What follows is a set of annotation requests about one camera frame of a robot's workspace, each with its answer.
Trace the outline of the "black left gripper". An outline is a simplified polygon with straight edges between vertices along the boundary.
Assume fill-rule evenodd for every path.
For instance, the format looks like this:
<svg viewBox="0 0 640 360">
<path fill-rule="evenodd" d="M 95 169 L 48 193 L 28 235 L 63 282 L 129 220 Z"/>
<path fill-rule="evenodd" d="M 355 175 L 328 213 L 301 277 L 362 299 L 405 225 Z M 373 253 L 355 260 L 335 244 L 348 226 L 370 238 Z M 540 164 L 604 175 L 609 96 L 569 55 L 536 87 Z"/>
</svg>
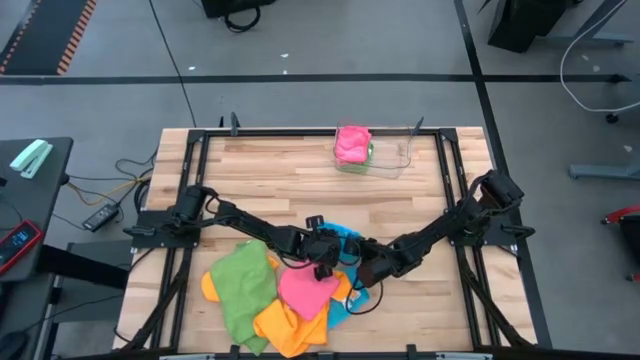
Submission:
<svg viewBox="0 0 640 360">
<path fill-rule="evenodd" d="M 324 226 L 324 217 L 314 215 L 305 219 L 306 228 L 312 233 L 305 237 L 300 255 L 317 265 L 313 269 L 316 280 L 324 280 L 333 275 L 333 269 L 339 262 L 341 239 L 336 232 L 317 232 Z"/>
</svg>

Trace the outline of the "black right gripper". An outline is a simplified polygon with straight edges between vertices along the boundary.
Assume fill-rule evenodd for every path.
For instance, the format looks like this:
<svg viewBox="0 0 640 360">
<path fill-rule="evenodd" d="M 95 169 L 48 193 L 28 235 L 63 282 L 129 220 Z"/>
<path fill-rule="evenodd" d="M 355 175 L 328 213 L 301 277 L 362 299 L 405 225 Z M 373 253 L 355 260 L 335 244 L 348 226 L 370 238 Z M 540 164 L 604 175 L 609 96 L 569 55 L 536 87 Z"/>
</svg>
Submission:
<svg viewBox="0 0 640 360">
<path fill-rule="evenodd" d="M 366 288 L 396 273 L 398 263 L 392 248 L 373 239 L 359 244 L 355 239 L 345 238 L 342 251 L 346 256 L 343 264 L 357 264 L 360 261 L 357 276 Z"/>
</svg>

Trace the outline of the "blue microfiber towel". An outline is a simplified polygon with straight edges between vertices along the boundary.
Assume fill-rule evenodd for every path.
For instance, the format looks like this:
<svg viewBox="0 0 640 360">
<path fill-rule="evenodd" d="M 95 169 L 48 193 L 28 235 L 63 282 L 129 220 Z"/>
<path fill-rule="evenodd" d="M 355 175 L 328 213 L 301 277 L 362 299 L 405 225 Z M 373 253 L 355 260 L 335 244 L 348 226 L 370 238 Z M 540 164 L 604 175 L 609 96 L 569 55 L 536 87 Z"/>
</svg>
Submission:
<svg viewBox="0 0 640 360">
<path fill-rule="evenodd" d="M 366 289 L 351 289 L 357 275 L 355 267 L 343 268 L 336 271 L 335 275 L 341 283 L 335 292 L 336 298 L 332 298 L 329 303 L 329 329 L 338 327 L 351 316 L 352 312 L 359 312 L 370 301 L 370 295 Z"/>
<path fill-rule="evenodd" d="M 361 236 L 361 234 L 359 232 L 351 230 L 351 229 L 349 229 L 347 227 L 344 227 L 342 225 L 339 225 L 339 224 L 325 222 L 322 229 L 323 230 L 333 231 L 333 232 L 335 232 L 337 234 L 337 237 L 341 241 L 341 249 L 343 247 L 345 238 L 355 239 L 355 240 L 357 240 L 359 242 L 359 244 L 360 244 L 360 242 L 362 240 L 362 236 Z"/>
</svg>

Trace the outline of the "pink microfiber towel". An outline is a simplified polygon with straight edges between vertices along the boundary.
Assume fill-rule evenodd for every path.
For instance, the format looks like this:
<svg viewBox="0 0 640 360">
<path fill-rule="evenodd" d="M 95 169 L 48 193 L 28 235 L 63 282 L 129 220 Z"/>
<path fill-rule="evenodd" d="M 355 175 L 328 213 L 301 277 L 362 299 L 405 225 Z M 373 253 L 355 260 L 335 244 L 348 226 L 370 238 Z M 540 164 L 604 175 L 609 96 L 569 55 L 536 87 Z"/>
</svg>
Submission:
<svg viewBox="0 0 640 360">
<path fill-rule="evenodd" d="M 347 125 L 336 131 L 334 155 L 339 164 L 364 163 L 369 158 L 372 135 L 368 127 Z"/>
<path fill-rule="evenodd" d="M 343 273 L 334 271 L 329 277 L 317 280 L 316 266 L 286 269 L 280 277 L 278 292 L 292 310 L 304 320 L 312 320 L 330 302 L 339 289 Z"/>
</svg>

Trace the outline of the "green microfiber towel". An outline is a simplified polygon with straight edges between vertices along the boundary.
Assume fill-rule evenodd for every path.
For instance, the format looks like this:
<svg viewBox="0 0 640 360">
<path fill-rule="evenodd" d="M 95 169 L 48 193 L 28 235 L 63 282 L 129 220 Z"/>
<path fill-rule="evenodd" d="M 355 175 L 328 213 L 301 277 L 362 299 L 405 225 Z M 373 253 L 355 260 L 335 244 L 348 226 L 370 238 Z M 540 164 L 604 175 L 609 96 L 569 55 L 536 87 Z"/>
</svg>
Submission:
<svg viewBox="0 0 640 360">
<path fill-rule="evenodd" d="M 257 240 L 238 244 L 211 266 L 210 276 L 231 339 L 260 355 L 268 340 L 256 333 L 254 319 L 277 297 L 276 274 L 267 246 Z"/>
<path fill-rule="evenodd" d="M 350 162 L 339 158 L 335 159 L 335 168 L 341 172 L 365 174 L 373 160 L 374 145 L 370 143 L 367 150 L 367 159 L 364 162 Z"/>
</svg>

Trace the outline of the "orange microfiber towel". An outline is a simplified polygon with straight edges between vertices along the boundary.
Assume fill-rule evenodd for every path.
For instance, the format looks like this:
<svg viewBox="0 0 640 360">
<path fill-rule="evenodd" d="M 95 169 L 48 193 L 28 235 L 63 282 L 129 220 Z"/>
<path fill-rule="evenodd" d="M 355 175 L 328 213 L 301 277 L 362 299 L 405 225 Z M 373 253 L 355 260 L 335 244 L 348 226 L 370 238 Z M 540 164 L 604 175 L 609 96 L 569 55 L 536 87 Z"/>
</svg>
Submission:
<svg viewBox="0 0 640 360">
<path fill-rule="evenodd" d="M 312 345 L 328 343 L 329 303 L 312 320 L 304 320 L 278 297 L 254 319 L 256 333 L 284 357 L 293 358 Z"/>
<path fill-rule="evenodd" d="M 279 267 L 279 262 L 273 256 L 268 256 L 267 260 L 273 270 L 276 270 Z M 206 272 L 202 276 L 200 285 L 201 285 L 203 296 L 207 301 L 209 302 L 220 301 L 219 295 L 213 283 L 211 272 Z"/>
</svg>

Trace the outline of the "clear plastic bin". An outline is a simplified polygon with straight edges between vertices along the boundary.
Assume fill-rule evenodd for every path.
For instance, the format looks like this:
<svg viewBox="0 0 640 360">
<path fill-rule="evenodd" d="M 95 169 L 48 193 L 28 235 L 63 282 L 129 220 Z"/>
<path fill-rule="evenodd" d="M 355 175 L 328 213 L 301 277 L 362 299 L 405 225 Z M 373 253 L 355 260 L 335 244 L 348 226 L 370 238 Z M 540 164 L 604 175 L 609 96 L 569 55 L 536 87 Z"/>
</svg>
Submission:
<svg viewBox="0 0 640 360">
<path fill-rule="evenodd" d="M 339 127 L 355 124 L 338 124 Z M 369 126 L 372 135 L 371 143 L 374 145 L 373 160 L 369 170 L 365 174 L 379 178 L 395 179 L 411 165 L 412 142 L 414 135 L 408 127 L 373 128 Z M 335 155 L 333 144 L 333 157 L 335 167 Z"/>
</svg>

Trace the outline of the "black controller box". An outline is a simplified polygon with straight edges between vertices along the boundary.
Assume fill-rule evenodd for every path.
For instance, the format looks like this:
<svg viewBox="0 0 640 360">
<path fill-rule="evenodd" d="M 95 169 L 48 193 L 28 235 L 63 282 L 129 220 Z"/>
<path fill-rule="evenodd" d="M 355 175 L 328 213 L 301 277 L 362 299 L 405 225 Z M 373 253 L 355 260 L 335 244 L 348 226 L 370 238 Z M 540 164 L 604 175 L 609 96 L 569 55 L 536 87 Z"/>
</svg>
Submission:
<svg viewBox="0 0 640 360">
<path fill-rule="evenodd" d="M 81 226 L 84 230 L 94 233 L 102 228 L 105 224 L 113 220 L 119 214 L 119 212 L 120 210 L 117 205 L 105 204 L 99 210 L 89 216 L 81 224 Z"/>
</svg>

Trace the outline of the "black floor box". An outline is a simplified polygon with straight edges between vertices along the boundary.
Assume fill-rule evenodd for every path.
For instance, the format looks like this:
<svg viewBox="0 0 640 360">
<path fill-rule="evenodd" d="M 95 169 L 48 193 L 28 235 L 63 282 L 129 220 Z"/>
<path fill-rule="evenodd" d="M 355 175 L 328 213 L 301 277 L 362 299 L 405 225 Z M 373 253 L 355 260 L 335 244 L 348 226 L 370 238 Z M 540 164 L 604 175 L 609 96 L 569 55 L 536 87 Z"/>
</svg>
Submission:
<svg viewBox="0 0 640 360">
<path fill-rule="evenodd" d="M 268 6 L 277 0 L 199 0 L 208 18 L 218 18 L 233 13 Z"/>
</svg>

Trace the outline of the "grey desk foot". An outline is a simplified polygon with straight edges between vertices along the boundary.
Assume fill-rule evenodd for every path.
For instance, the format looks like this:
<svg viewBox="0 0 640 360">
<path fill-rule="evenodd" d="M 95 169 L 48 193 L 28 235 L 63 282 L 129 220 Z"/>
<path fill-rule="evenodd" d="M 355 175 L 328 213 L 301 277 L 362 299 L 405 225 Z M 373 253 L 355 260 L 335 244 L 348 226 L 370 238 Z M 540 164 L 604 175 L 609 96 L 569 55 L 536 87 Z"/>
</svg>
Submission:
<svg viewBox="0 0 640 360">
<path fill-rule="evenodd" d="M 640 181 L 640 165 L 570 165 L 569 175 L 574 179 L 591 177 Z"/>
</svg>

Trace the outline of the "red chair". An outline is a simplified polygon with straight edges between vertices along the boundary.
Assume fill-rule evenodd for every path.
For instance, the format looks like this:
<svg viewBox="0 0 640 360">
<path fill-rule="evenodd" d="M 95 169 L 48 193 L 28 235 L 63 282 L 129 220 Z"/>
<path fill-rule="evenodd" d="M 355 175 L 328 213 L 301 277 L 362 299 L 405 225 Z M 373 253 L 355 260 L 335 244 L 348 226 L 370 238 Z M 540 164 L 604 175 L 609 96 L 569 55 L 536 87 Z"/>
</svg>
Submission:
<svg viewBox="0 0 640 360">
<path fill-rule="evenodd" d="M 618 224 L 622 237 L 639 269 L 630 273 L 626 279 L 640 283 L 640 205 L 625 207 L 605 215 L 600 221 L 603 225 Z"/>
</svg>

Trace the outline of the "dark grey desk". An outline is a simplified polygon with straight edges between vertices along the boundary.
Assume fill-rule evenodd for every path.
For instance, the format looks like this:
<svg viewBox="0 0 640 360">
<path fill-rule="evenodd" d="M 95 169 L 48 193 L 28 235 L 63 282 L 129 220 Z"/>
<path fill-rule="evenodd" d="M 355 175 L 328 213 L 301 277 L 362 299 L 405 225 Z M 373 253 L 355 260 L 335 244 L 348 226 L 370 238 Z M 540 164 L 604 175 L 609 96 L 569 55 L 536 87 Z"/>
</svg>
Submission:
<svg viewBox="0 0 640 360">
<path fill-rule="evenodd" d="M 49 227 L 74 141 L 71 137 L 50 137 L 44 141 L 53 146 L 50 154 L 32 179 L 25 179 L 10 168 L 10 163 L 32 139 L 0 140 L 0 240 L 24 220 L 42 232 L 42 237 L 4 274 L 0 282 L 18 282 L 29 278 L 38 267 L 40 251 Z"/>
</svg>

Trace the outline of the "black cabinet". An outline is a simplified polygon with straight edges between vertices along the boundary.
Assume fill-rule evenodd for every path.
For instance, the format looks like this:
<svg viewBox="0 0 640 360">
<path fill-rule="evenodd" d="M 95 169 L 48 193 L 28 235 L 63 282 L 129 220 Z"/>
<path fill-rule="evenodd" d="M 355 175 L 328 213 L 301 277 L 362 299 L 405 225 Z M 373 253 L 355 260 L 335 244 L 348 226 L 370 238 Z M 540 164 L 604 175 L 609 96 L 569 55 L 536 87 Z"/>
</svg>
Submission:
<svg viewBox="0 0 640 360">
<path fill-rule="evenodd" d="M 635 42 L 630 35 L 602 31 L 627 0 L 602 0 L 592 15 L 571 36 L 552 36 L 550 32 L 570 7 L 577 6 L 584 0 L 485 0 L 478 13 L 493 1 L 497 5 L 488 44 L 496 48 L 525 53 L 538 39 L 549 44 L 567 46 L 586 42 L 589 45 L 621 47 Z"/>
</svg>

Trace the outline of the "red framed timer device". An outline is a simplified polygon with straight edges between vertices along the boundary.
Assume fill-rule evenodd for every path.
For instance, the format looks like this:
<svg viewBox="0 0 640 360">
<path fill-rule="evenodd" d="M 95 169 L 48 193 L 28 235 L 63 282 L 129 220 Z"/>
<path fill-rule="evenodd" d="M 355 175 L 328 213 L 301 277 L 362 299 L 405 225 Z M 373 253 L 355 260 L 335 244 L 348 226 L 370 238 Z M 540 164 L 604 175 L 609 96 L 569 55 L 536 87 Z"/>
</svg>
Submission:
<svg viewBox="0 0 640 360">
<path fill-rule="evenodd" d="M 0 240 L 0 275 L 10 270 L 37 242 L 43 232 L 30 220 L 24 220 Z"/>
</svg>

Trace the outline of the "mint green stapler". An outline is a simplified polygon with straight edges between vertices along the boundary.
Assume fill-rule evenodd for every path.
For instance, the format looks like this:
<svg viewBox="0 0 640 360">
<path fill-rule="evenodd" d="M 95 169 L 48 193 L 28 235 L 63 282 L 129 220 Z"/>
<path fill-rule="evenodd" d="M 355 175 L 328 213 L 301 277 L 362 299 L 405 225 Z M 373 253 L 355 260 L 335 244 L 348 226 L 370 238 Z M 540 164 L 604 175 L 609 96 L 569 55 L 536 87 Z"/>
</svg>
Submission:
<svg viewBox="0 0 640 360">
<path fill-rule="evenodd" d="M 12 160 L 9 167 L 22 178 L 33 179 L 53 148 L 51 143 L 36 139 Z"/>
</svg>

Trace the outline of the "black orange striped floor mat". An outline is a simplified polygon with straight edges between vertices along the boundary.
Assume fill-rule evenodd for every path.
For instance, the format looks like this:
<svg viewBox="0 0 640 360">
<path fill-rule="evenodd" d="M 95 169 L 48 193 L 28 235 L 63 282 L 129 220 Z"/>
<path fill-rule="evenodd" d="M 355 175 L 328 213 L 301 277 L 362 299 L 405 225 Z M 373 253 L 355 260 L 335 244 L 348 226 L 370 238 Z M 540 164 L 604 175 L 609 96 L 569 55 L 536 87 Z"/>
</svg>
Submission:
<svg viewBox="0 0 640 360">
<path fill-rule="evenodd" d="M 0 52 L 0 75 L 65 75 L 96 8 L 97 0 L 31 0 Z"/>
</svg>

